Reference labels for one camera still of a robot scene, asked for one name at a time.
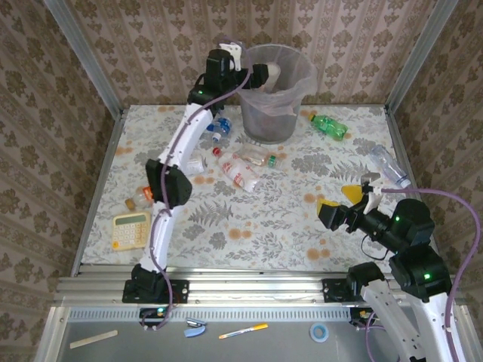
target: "grey table surface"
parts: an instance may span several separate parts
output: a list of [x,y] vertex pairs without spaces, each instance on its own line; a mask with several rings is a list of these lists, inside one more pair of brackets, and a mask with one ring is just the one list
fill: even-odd
[[[220,334],[251,324],[209,323],[206,332],[187,339],[185,323],[169,323],[159,331],[144,331],[136,323],[69,323],[58,362],[301,362],[370,361],[365,350],[364,332],[348,323],[327,322],[326,342],[311,340],[311,322],[270,323],[269,328],[219,340]],[[117,330],[118,335],[79,348],[69,343]],[[396,362],[397,352],[382,330],[371,331],[371,350],[376,360]]]

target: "plastic bottle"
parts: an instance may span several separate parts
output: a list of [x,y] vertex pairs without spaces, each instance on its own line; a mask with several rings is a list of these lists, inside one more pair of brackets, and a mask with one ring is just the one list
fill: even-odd
[[237,154],[223,153],[218,147],[213,149],[218,157],[221,170],[246,192],[253,192],[261,185],[258,175]]
[[383,145],[373,147],[369,155],[376,166],[380,167],[386,177],[397,186],[405,189],[411,184],[408,174],[399,167],[398,162],[387,152]]
[[193,176],[203,173],[206,170],[206,161],[199,152],[193,152],[186,164],[184,174],[185,176]]
[[345,124],[337,122],[335,119],[327,115],[310,114],[309,120],[315,128],[332,137],[336,141],[343,140],[344,135],[349,129]]
[[206,129],[213,132],[213,141],[218,142],[221,137],[228,137],[232,129],[232,122],[228,118],[220,117],[215,119]]
[[145,209],[152,205],[152,192],[149,186],[139,186],[134,195],[125,200],[129,211]]
[[236,152],[242,160],[249,161],[257,166],[268,166],[269,168],[281,169],[282,161],[272,154],[268,149],[252,143],[243,143],[243,146]]

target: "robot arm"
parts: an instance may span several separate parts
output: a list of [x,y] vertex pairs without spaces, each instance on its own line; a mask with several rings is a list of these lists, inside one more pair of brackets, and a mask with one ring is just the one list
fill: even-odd
[[[451,289],[451,279],[441,257],[429,246],[434,222],[422,202],[404,199],[398,202],[389,217],[377,207],[370,208],[370,193],[374,189],[365,183],[360,201],[352,207],[322,201],[318,217],[326,228],[338,229],[347,224],[347,232],[359,229],[372,241],[377,241],[395,255],[389,259],[392,275],[407,294],[419,333],[394,299],[387,282],[373,262],[349,269],[346,279],[348,295],[361,296],[376,312],[401,360],[452,362],[444,329],[445,305]],[[459,360],[465,361],[454,317],[451,333]]]
[[160,302],[166,283],[159,270],[166,269],[174,223],[192,191],[183,171],[201,134],[213,121],[214,115],[223,109],[227,94],[234,93],[241,84],[243,88],[259,88],[267,80],[274,82],[274,77],[280,73],[279,69],[274,72],[273,67],[266,64],[254,64],[253,71],[248,74],[249,69],[241,68],[242,50],[239,45],[221,44],[220,47],[210,51],[206,72],[189,92],[183,119],[169,145],[157,160],[146,163],[146,174],[155,201],[151,237],[140,263],[131,272],[131,279],[126,281],[123,302]]

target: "floral tablecloth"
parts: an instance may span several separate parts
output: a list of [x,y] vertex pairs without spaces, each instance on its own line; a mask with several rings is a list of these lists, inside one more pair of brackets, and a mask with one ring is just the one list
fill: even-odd
[[[128,210],[124,200],[138,186],[147,185],[144,165],[157,158],[183,116],[184,106],[132,106],[100,200],[82,262],[134,264],[143,250],[113,251],[112,218]],[[342,142],[314,130],[309,112],[329,115],[349,127]],[[249,139],[237,106],[224,116],[233,123],[224,151],[234,152]],[[368,153],[381,143],[392,152],[392,141],[382,106],[303,106],[294,135],[279,145],[266,146],[284,159],[281,170],[254,167],[263,179],[257,194],[233,186],[215,164],[209,134],[196,150],[208,163],[205,173],[191,177],[192,197],[174,227],[169,266],[260,268],[302,271],[346,271],[368,261],[361,253],[363,234],[325,229],[316,215],[318,197],[349,204],[340,191],[359,183],[375,170]],[[380,209],[390,213],[396,196],[383,199]],[[365,252],[383,256],[378,244],[366,241]],[[384,272],[387,262],[379,262]]]

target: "clear plastic bottle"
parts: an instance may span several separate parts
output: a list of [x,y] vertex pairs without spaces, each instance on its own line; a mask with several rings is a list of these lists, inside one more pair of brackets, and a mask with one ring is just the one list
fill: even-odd
[[185,176],[197,175],[203,173],[206,167],[206,160],[203,159],[203,156],[199,152],[194,151],[186,164],[184,174]]
[[232,122],[228,118],[219,117],[206,127],[206,129],[213,132],[213,142],[218,142],[221,137],[228,137],[232,129]]
[[243,146],[236,152],[242,160],[249,161],[257,166],[268,166],[269,168],[281,169],[282,161],[272,154],[268,149],[252,143],[243,143]]
[[246,192],[253,192],[261,185],[260,178],[237,154],[223,153],[218,147],[213,149],[218,157],[221,170]]
[[373,147],[369,155],[376,166],[380,167],[386,177],[397,186],[405,189],[411,184],[408,174],[399,167],[398,162],[387,152],[383,145]]
[[152,192],[149,186],[139,186],[134,195],[125,200],[129,211],[146,209],[152,206]]

